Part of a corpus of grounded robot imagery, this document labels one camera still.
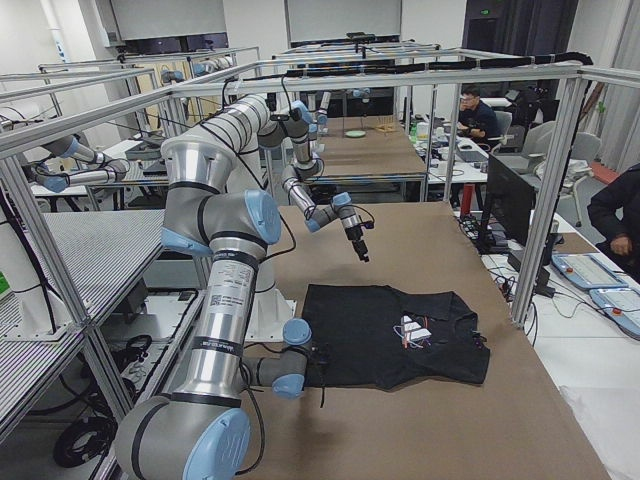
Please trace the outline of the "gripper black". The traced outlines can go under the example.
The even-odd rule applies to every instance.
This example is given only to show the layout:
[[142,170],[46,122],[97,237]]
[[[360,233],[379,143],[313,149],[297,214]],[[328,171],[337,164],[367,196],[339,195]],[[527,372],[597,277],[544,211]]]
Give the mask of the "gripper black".
[[365,241],[362,239],[363,230],[360,224],[350,226],[345,229],[347,238],[351,241],[354,251],[360,261],[369,262],[368,249]]
[[324,379],[330,365],[330,349],[328,345],[313,344],[308,363],[313,367],[319,380]]

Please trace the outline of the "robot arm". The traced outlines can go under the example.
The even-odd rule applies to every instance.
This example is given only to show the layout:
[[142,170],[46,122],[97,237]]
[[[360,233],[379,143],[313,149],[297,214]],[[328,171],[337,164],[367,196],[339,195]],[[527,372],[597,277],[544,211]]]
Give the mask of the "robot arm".
[[162,145],[169,176],[162,243],[212,266],[185,381],[134,407],[117,430],[115,456],[133,479],[234,477],[251,432],[242,394],[256,386],[287,399],[303,392],[306,321],[285,323],[278,357],[244,357],[259,270],[280,238],[281,219],[266,191],[232,192],[227,182],[270,116],[263,97],[248,95]]
[[321,172],[322,159],[310,145],[310,128],[313,118],[306,105],[294,101],[286,109],[270,113],[265,127],[258,132],[258,145],[263,149],[272,149],[286,138],[293,146],[293,161],[283,168],[281,186],[288,198],[303,213],[305,224],[310,232],[316,232],[336,219],[342,223],[346,237],[363,262],[369,261],[368,248],[363,239],[363,230],[372,229],[374,222],[364,222],[356,213],[347,192],[335,195],[326,207],[318,206],[311,198],[305,181]]

